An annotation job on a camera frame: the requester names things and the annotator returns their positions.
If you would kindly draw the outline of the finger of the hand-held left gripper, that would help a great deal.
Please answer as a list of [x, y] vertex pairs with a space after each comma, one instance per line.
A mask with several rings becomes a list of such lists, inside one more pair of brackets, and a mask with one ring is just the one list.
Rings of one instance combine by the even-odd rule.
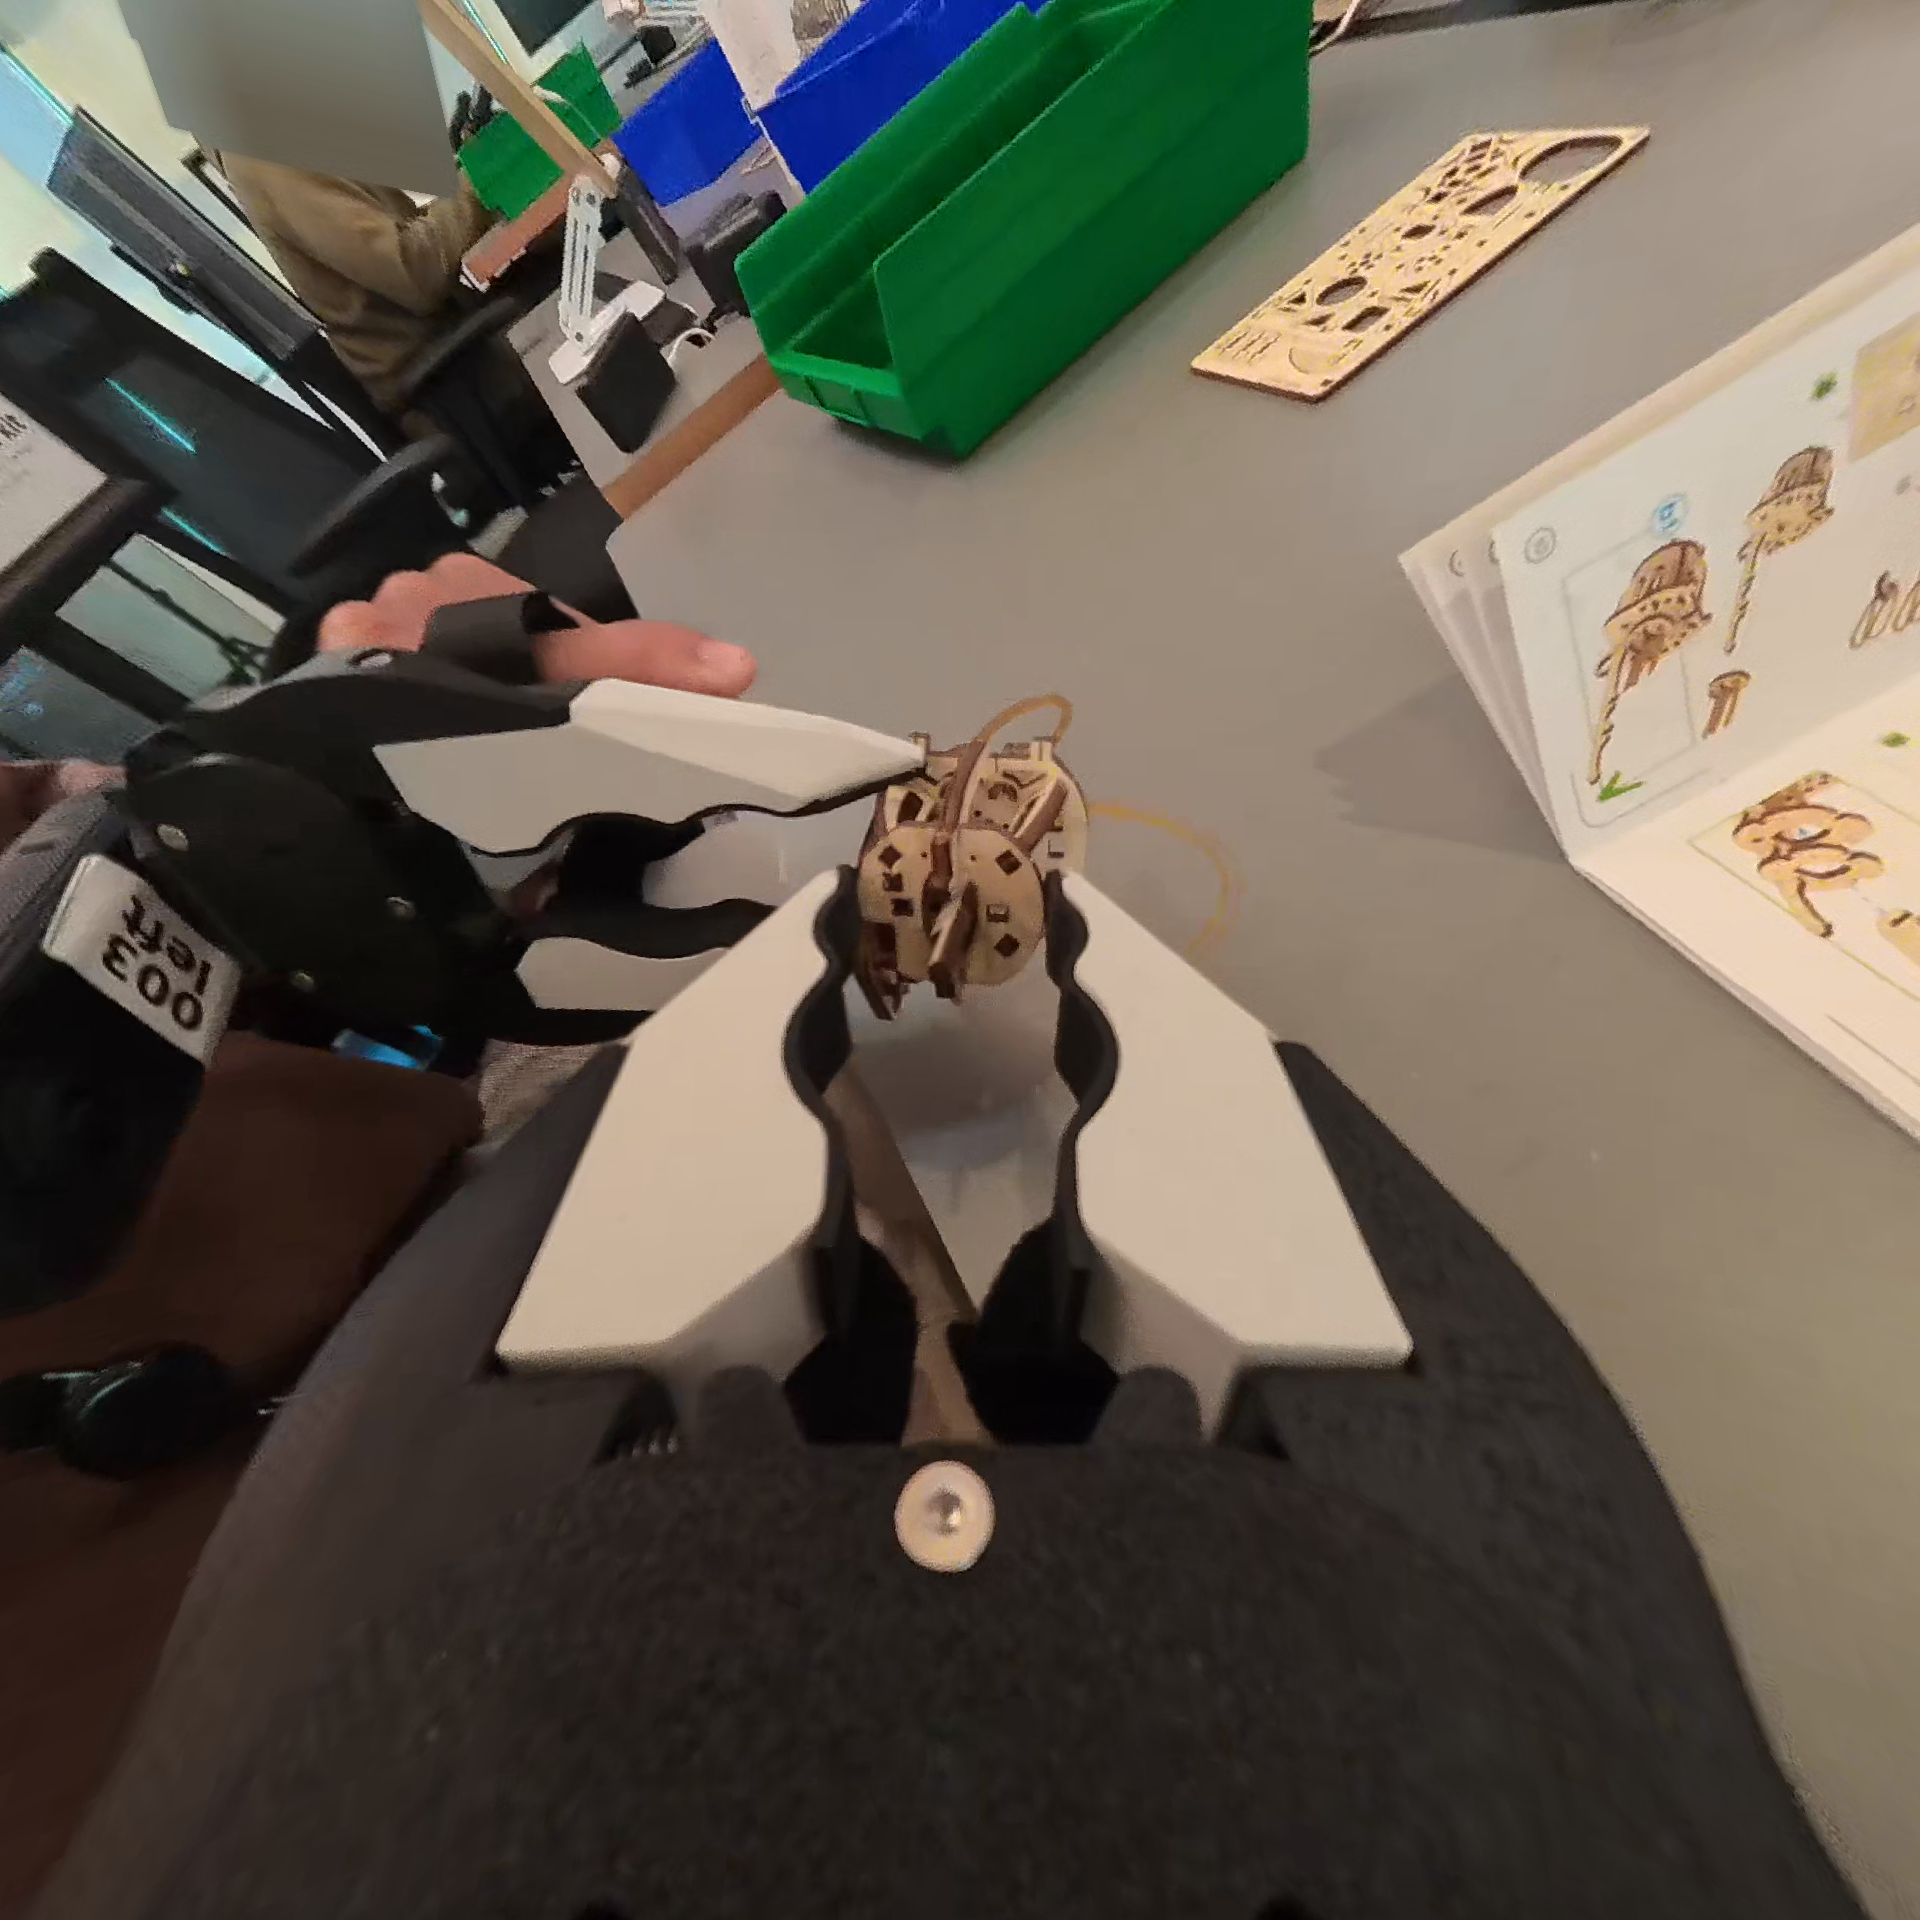
[[517, 927], [507, 1026], [586, 1026], [660, 1013], [775, 909], [725, 899], [550, 903]]
[[365, 716], [397, 799], [485, 854], [534, 852], [596, 819], [791, 819], [925, 764], [915, 741], [839, 717], [616, 678], [365, 676]]

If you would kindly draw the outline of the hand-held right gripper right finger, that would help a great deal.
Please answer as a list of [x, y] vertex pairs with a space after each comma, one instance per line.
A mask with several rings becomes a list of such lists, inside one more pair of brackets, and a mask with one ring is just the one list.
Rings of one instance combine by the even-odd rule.
[[1266, 1026], [1078, 873], [1047, 966], [1091, 1350], [1186, 1381], [1204, 1429], [1248, 1373], [1399, 1370], [1413, 1338]]

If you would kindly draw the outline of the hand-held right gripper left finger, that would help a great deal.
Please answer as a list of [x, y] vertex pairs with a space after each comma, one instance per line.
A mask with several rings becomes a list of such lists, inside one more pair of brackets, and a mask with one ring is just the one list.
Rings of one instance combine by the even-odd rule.
[[823, 870], [632, 1034], [496, 1334], [502, 1370], [638, 1370], [686, 1407], [821, 1346], [860, 1268], [824, 1107], [855, 947], [858, 881]]

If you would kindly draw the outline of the wooden model assembly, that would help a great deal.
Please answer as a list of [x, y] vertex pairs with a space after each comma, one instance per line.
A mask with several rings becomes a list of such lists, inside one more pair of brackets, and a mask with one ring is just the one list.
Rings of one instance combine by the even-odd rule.
[[1011, 705], [950, 747], [911, 735], [917, 767], [872, 803], [855, 881], [855, 982], [892, 1022], [917, 988], [942, 1001], [1016, 979], [1045, 947], [1047, 886], [1086, 865], [1091, 803], [1062, 759], [1072, 707]]

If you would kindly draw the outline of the yellow rubber band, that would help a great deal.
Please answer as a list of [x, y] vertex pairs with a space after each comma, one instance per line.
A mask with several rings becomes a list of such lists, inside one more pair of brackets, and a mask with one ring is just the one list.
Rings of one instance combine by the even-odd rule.
[[[1045, 739], [1054, 750], [1061, 750], [1068, 732], [1072, 730], [1075, 707], [1072, 699], [1059, 691], [1032, 693], [1019, 701], [1000, 707], [992, 714], [992, 717], [975, 727], [966, 742], [981, 750], [996, 750], [1004, 739], [1013, 739], [1023, 722], [1031, 722], [1043, 710], [1054, 714], [1051, 727], [1045, 732], [1028, 730], [1019, 734], [1019, 739]], [[1194, 963], [1212, 955], [1234, 931], [1243, 903], [1242, 873], [1218, 834], [1199, 822], [1191, 822], [1181, 817], [1165, 814], [1164, 809], [1139, 805], [1133, 799], [1084, 799], [1084, 812], [1087, 817], [1087, 841], [1094, 839], [1101, 826], [1135, 828], [1141, 831], [1155, 831], [1204, 861], [1204, 868], [1214, 881], [1214, 903], [1197, 931], [1186, 939], [1183, 955]]]

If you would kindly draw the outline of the wooden parts sheet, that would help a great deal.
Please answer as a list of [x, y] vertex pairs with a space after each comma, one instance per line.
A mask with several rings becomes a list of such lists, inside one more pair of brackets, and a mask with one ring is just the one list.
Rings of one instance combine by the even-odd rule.
[[1647, 138], [1637, 125], [1460, 138], [1199, 350], [1191, 372], [1287, 401], [1331, 398]]

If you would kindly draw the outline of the person's left hand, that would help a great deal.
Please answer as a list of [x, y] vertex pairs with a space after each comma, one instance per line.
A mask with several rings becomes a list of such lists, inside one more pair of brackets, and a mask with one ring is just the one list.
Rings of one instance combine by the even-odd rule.
[[[419, 652], [428, 626], [446, 609], [520, 602], [533, 588], [468, 550], [423, 569], [389, 575], [367, 599], [346, 602], [320, 619], [320, 654], [367, 650]], [[750, 652], [671, 622], [628, 617], [592, 622], [564, 603], [534, 619], [517, 646], [520, 682], [631, 682], [719, 699], [744, 695], [756, 682]]]

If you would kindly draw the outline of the white desk stand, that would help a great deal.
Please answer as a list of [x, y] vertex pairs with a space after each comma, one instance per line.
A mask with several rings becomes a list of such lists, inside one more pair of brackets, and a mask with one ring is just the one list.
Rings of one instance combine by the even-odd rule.
[[588, 173], [578, 173], [567, 190], [559, 343], [548, 369], [615, 449], [635, 452], [653, 434], [678, 387], [678, 372], [646, 327], [666, 305], [660, 287], [627, 282], [610, 300], [596, 295], [602, 209], [604, 191]]

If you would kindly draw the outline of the black office chair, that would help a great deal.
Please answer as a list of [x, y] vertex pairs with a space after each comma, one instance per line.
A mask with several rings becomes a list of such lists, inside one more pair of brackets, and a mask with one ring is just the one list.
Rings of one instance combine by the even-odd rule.
[[152, 538], [277, 615], [468, 545], [443, 442], [380, 458], [180, 340], [80, 265], [39, 252], [2, 301], [4, 388], [162, 493]]

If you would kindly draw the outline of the small green bin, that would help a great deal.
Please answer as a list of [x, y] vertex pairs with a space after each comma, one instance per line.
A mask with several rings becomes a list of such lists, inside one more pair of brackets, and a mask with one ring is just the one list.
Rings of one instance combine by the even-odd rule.
[[[619, 111], [598, 63], [581, 42], [567, 47], [538, 85], [559, 95], [556, 114], [586, 147], [610, 143]], [[470, 191], [498, 220], [520, 217], [559, 181], [559, 166], [498, 103], [485, 116], [470, 105], [455, 111], [455, 130], [464, 135], [455, 143], [455, 163]]]

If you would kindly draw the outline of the small black monitor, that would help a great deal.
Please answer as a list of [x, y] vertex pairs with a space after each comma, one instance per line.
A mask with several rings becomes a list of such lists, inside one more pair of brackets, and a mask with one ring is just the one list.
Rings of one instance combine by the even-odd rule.
[[114, 255], [259, 358], [283, 369], [310, 345], [327, 345], [320, 325], [278, 279], [84, 109], [70, 111], [48, 187]]

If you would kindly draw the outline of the green plastic bin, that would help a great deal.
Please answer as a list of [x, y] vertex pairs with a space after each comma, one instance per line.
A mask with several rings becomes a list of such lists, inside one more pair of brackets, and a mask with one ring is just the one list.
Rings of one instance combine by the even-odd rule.
[[1310, 2], [1013, 6], [735, 263], [791, 401], [966, 460], [1310, 138]]

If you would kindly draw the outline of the blue plastic bin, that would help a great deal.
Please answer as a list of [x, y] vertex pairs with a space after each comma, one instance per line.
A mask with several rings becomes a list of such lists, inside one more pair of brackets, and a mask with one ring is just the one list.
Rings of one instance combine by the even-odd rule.
[[763, 105], [708, 39], [610, 139], [659, 203], [715, 186], [758, 141], [808, 191], [1013, 11], [1015, 2], [861, 5]]

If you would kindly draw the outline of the instruction booklet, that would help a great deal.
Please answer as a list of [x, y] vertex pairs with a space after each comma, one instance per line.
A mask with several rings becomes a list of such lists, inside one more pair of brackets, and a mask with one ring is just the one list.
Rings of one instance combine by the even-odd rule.
[[1918, 228], [1399, 558], [1575, 873], [1918, 1124]]

